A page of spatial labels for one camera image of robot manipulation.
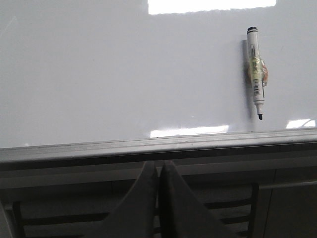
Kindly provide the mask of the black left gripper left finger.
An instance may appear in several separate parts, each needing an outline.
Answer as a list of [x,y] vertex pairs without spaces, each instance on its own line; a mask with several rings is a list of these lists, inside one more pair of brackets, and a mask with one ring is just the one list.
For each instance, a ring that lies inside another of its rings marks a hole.
[[153,161],[146,161],[136,181],[120,204],[85,233],[86,238],[152,238],[158,190],[158,173]]

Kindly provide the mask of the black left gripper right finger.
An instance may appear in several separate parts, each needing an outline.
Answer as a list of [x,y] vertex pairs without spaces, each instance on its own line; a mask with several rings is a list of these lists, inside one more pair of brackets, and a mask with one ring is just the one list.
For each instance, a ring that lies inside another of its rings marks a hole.
[[172,161],[159,181],[159,218],[163,238],[246,238],[247,186],[190,188]]

